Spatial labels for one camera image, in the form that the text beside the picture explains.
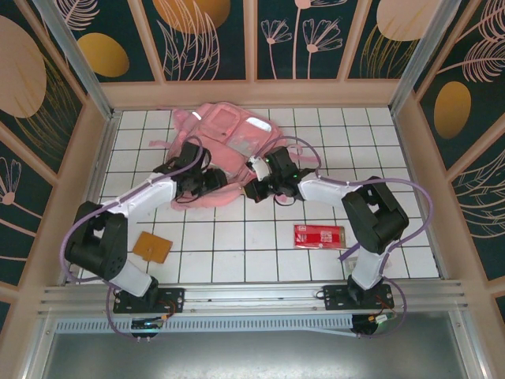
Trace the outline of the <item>red packet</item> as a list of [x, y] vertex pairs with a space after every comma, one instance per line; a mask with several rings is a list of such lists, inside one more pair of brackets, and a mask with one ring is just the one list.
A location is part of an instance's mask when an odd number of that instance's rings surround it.
[[304, 249], [344, 249], [345, 230], [335, 225], [294, 225], [294, 246]]

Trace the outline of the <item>pink backpack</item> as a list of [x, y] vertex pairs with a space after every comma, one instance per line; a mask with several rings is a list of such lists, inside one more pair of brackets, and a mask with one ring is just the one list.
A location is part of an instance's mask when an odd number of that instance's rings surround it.
[[275, 123], [231, 103], [205, 103], [192, 113], [177, 109], [172, 119], [177, 132], [174, 140], [150, 141], [149, 145], [166, 148], [171, 159], [181, 151], [184, 139], [195, 135], [211, 153], [210, 167], [222, 170], [227, 181], [201, 198], [194, 194], [188, 200], [172, 201], [177, 211], [225, 206], [243, 195], [244, 186], [256, 177], [246, 162], [257, 153], [264, 156], [272, 148], [285, 146], [291, 159], [316, 162], [316, 157], [303, 155], [300, 144], [284, 140]]

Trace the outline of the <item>brown leather wallet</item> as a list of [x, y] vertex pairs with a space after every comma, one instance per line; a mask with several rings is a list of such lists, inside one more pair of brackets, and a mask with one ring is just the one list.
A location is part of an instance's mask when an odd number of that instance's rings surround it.
[[141, 257], [146, 262], [163, 264], [167, 259], [172, 246], [172, 241], [146, 231], [142, 231], [133, 247], [133, 253]]

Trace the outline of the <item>small controller board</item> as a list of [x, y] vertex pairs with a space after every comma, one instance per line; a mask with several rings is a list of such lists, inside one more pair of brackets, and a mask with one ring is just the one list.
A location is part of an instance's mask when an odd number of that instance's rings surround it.
[[381, 324], [394, 318], [392, 313], [356, 314], [352, 316], [351, 331], [357, 336], [372, 336]]
[[131, 321], [132, 330], [151, 330], [162, 328], [165, 320], [162, 317], [134, 318]]

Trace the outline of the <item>grey metal sheet panel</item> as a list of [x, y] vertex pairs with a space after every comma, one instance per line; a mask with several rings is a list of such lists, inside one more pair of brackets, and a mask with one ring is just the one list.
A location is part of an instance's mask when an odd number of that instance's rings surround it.
[[181, 333], [150, 343], [58, 335], [43, 379], [468, 379], [450, 337], [318, 332]]

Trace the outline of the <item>aluminium mounting rail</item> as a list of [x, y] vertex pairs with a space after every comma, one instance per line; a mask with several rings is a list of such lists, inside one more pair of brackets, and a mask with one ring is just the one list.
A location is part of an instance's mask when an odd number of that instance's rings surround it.
[[[184, 284], [185, 316], [236, 316], [322, 313], [316, 292], [325, 282]], [[464, 310], [469, 302], [457, 280], [394, 280], [391, 285], [396, 311], [402, 291], [411, 312]], [[107, 288], [102, 284], [47, 287], [36, 306], [40, 315], [93, 316], [105, 314]]]

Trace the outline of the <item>aluminium side rail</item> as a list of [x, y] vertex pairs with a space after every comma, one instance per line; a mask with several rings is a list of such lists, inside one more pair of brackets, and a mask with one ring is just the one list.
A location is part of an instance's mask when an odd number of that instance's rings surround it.
[[[115, 139], [115, 134], [118, 131], [121, 117], [122, 112], [113, 109], [112, 114], [108, 116], [103, 123], [103, 131], [99, 139], [99, 147], [96, 150], [95, 158], [91, 165], [88, 182], [84, 191], [84, 203], [87, 201], [95, 201], [99, 198], [99, 191], [101, 189], [101, 185], [104, 183], [106, 174], [106, 165], [108, 159], [111, 156], [113, 139]], [[72, 263], [65, 258], [65, 251], [69, 244], [70, 238], [81, 225], [89, 220], [89, 218], [92, 218], [91, 214], [84, 215], [81, 218], [74, 220], [72, 226], [62, 240], [62, 244], [58, 252], [58, 262], [62, 271], [63, 284], [67, 283], [68, 281], [70, 283], [87, 283], [94, 280], [101, 280], [100, 277], [80, 279], [79, 277], [75, 276], [70, 270]]]

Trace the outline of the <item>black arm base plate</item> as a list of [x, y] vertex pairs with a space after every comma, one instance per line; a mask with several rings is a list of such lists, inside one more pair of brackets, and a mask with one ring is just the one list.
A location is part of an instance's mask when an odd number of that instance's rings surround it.
[[115, 314], [181, 313], [185, 304], [185, 288], [157, 287], [142, 297], [120, 292], [114, 304]]
[[322, 287], [322, 299], [326, 310], [381, 310], [394, 308], [391, 286], [380, 283], [370, 290], [344, 285]]

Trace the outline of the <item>aluminium frame post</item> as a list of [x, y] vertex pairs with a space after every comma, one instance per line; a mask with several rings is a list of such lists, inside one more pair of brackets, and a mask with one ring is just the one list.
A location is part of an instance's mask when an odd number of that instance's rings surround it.
[[389, 110], [393, 118], [397, 118], [400, 110], [410, 96], [413, 87], [428, 61], [440, 45], [448, 26], [458, 12], [461, 0], [441, 0], [428, 24], [428, 27], [416, 46], [397, 88], [389, 103]]
[[114, 115], [114, 108], [110, 105], [100, 83], [87, 63], [82, 51], [78, 47], [72, 32], [66, 26], [53, 0], [32, 0], [40, 16], [46, 21], [58, 45], [66, 53], [70, 65], [76, 71], [80, 81], [88, 91], [91, 99], [99, 109], [101, 115], [110, 120]]

